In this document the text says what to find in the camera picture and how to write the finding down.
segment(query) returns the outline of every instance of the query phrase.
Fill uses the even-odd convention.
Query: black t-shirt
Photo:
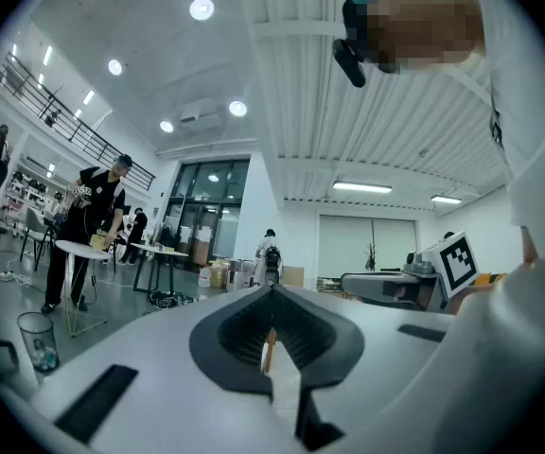
[[[149,222],[146,214],[144,212],[138,212],[134,221],[138,223],[132,226],[132,231],[130,232],[130,235],[132,236],[132,238],[142,237],[142,233],[144,232],[144,229]]]
[[[85,223],[88,227],[98,227],[104,220],[109,210],[122,209],[125,203],[125,190],[114,197],[114,191],[119,185],[119,181],[109,183],[109,172],[100,173],[93,177],[94,172],[98,170],[97,166],[86,168],[79,173],[81,183],[92,189],[90,197],[90,205],[83,209],[71,207],[69,211],[69,219],[73,221],[83,222],[83,214],[85,214]]]

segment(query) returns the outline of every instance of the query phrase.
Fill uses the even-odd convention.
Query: backpack
[[[279,269],[281,264],[281,252],[274,246],[269,247],[264,253],[266,269]]]

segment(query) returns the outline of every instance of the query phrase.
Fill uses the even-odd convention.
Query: ceiling light
[[[247,113],[247,106],[241,101],[233,101],[228,107],[229,111],[235,116],[244,116]]]
[[[432,201],[441,201],[442,203],[461,203],[462,199],[454,199],[453,197],[443,197],[442,195],[435,195],[431,198]]]
[[[49,62],[49,58],[50,58],[51,55],[52,55],[52,46],[49,45],[49,46],[47,47],[47,50],[45,51],[44,65],[47,65],[47,63]]]
[[[113,74],[113,76],[119,76],[123,72],[121,62],[119,62],[117,59],[112,59],[109,61],[109,71],[111,74]]]
[[[162,121],[161,123],[159,123],[159,127],[165,132],[174,131],[174,127],[169,121]]]
[[[340,190],[356,190],[359,192],[390,193],[393,191],[391,186],[385,185],[365,185],[362,183],[335,182],[334,188]]]
[[[214,13],[214,3],[211,0],[195,0],[190,4],[189,11],[195,20],[207,20]]]
[[[83,99],[83,104],[90,102],[90,99],[94,96],[94,91],[90,90],[85,99]]]

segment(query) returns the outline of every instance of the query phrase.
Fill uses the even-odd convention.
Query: glass door
[[[218,225],[218,209],[217,205],[185,204],[176,249],[179,253],[188,254],[185,269],[198,271],[207,265]]]

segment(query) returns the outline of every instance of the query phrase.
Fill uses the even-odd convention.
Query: balcony
[[[0,66],[0,84],[52,131],[95,158],[104,167],[110,168],[114,159],[122,154],[80,118],[76,118],[73,112],[56,98],[56,93],[51,93],[45,85],[40,84],[11,53],[7,54]],[[154,178],[154,175],[134,162],[125,180],[148,191]]]

